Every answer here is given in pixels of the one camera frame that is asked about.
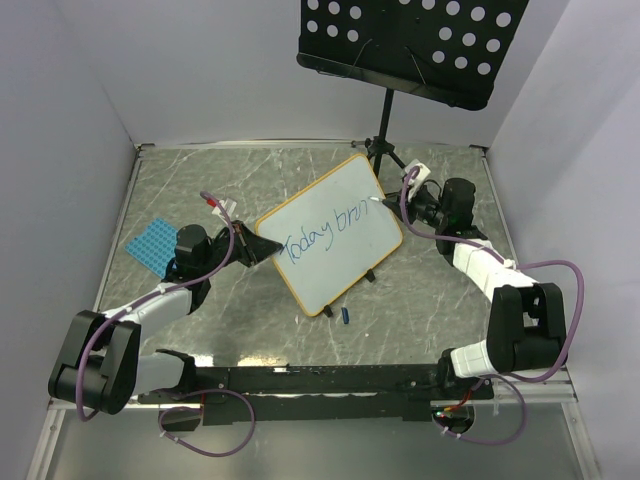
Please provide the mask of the yellow framed whiteboard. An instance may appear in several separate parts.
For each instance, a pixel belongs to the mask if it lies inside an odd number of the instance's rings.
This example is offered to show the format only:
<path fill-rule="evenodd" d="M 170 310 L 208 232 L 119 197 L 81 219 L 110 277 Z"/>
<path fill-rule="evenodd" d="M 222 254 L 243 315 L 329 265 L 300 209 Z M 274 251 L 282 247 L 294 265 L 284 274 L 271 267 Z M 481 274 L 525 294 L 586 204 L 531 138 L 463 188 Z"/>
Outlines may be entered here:
<path fill-rule="evenodd" d="M 370 196 L 384 192 L 356 154 L 257 220 L 258 235 L 283 245 L 273 262 L 306 315 L 321 314 L 402 244 L 395 216 Z"/>

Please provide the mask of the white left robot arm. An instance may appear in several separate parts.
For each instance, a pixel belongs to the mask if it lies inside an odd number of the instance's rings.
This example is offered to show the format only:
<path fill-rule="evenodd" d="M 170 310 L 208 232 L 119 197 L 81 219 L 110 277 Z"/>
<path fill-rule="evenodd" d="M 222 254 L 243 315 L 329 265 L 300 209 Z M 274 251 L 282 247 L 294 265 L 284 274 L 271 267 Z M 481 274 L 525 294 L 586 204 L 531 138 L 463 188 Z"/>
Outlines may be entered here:
<path fill-rule="evenodd" d="M 81 411 L 107 414 L 157 390 L 177 402 L 189 400 L 198 387 L 194 358 L 170 349 L 142 355 L 142 342 L 199 309 L 211 275 L 234 262 L 258 265 L 282 249 L 240 220 L 214 237 L 197 224 L 181 228 L 165 276 L 153 290 L 118 308 L 75 315 L 48 380 L 49 395 Z"/>

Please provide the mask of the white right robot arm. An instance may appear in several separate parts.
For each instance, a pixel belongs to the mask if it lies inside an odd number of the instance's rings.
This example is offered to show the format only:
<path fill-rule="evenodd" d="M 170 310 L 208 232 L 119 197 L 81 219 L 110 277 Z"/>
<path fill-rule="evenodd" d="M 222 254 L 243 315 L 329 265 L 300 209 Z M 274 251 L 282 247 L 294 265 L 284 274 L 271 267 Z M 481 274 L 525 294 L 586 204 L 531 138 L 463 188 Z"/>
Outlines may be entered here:
<path fill-rule="evenodd" d="M 491 375 L 545 381 L 568 356 L 561 289 L 525 275 L 493 248 L 474 223 L 475 193 L 472 182 L 451 178 L 438 195 L 432 195 L 412 168 L 401 190 L 383 201 L 407 228 L 415 222 L 431 227 L 429 237 L 438 253 L 491 305 L 485 338 L 446 350 L 439 360 L 436 384 L 448 398 L 462 396 L 472 379 Z"/>

